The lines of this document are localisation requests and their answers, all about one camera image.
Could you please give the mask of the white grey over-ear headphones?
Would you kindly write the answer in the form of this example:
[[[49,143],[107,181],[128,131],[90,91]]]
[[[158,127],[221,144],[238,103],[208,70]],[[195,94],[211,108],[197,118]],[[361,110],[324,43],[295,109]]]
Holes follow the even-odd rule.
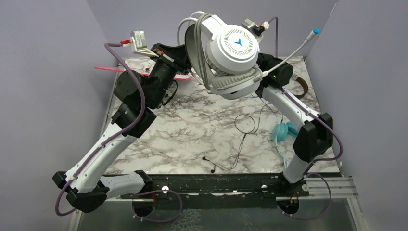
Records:
[[[319,30],[313,29],[288,60],[308,44]],[[257,65],[259,42],[241,25],[225,23],[215,14],[194,12],[177,29],[177,44],[184,44],[191,62],[190,74],[210,94],[235,100],[255,92],[263,79]]]

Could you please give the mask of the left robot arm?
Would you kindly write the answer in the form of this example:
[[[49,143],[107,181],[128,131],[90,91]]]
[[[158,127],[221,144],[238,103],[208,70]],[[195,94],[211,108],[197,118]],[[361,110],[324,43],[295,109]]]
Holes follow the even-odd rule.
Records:
[[[126,194],[143,198],[151,193],[153,181],[143,170],[117,176],[105,176],[105,171],[156,119],[154,109],[166,104],[164,98],[175,75],[191,69],[184,45],[157,43],[152,52],[155,64],[147,76],[120,60],[124,72],[118,77],[114,95],[121,105],[88,153],[70,170],[52,177],[61,190],[58,200],[65,196],[74,211],[89,213],[110,198]]]

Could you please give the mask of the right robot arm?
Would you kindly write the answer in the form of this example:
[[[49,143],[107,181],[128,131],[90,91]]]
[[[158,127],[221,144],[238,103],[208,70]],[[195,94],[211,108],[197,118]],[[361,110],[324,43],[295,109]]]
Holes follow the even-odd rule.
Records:
[[[297,189],[297,183],[333,145],[333,118],[302,103],[284,88],[293,75],[293,66],[269,54],[260,53],[257,65],[263,79],[256,94],[270,103],[293,124],[297,136],[293,144],[294,156],[280,173],[278,191],[285,196]]]

